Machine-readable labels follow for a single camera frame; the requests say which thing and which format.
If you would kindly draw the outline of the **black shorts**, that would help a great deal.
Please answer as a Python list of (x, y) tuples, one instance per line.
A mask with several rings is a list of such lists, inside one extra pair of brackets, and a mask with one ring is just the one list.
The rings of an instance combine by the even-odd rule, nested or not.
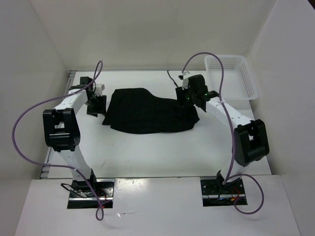
[(113, 91), (103, 126), (129, 134), (156, 134), (189, 131), (199, 122), (193, 105), (170, 97), (174, 86), (163, 77), (144, 78), (140, 86), (130, 82), (130, 87)]

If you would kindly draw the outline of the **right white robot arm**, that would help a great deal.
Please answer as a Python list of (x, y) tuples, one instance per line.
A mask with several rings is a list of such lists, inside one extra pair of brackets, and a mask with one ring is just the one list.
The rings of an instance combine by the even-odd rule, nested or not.
[(266, 156), (270, 149), (265, 123), (253, 120), (238, 112), (220, 98), (216, 91), (209, 91), (202, 75), (180, 75), (182, 85), (176, 88), (177, 100), (185, 106), (196, 106), (228, 127), (232, 136), (232, 160), (218, 171), (216, 188), (221, 193), (231, 190), (246, 167)]

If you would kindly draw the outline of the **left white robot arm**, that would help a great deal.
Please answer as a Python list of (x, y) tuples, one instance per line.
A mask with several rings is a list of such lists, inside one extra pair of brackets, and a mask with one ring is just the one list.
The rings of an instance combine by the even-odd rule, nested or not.
[(83, 105), (87, 114), (97, 117), (106, 114), (107, 96), (104, 84), (96, 84), (90, 77), (81, 77), (80, 84), (70, 87), (67, 96), (53, 109), (43, 112), (46, 145), (57, 152), (71, 167), (73, 184), (86, 196), (94, 196), (98, 183), (91, 167), (80, 150), (81, 133), (76, 115)]

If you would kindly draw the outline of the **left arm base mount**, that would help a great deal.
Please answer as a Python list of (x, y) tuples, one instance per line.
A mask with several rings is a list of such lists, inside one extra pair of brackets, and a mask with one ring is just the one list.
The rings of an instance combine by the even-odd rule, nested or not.
[[(95, 192), (102, 203), (103, 209), (113, 208), (114, 183), (115, 181), (113, 179), (96, 180)], [(79, 190), (78, 187), (75, 187), (74, 183), (61, 183), (60, 186), (69, 192), (67, 209), (87, 209), (98, 207), (98, 201), (89, 188), (87, 190)]]

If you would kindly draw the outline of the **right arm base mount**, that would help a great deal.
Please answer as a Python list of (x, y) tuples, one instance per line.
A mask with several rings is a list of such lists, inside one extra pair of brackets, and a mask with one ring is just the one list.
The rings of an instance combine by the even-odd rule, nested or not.
[(247, 205), (243, 181), (238, 179), (231, 187), (219, 187), (215, 177), (202, 177), (200, 179), (202, 203), (204, 207), (222, 207)]

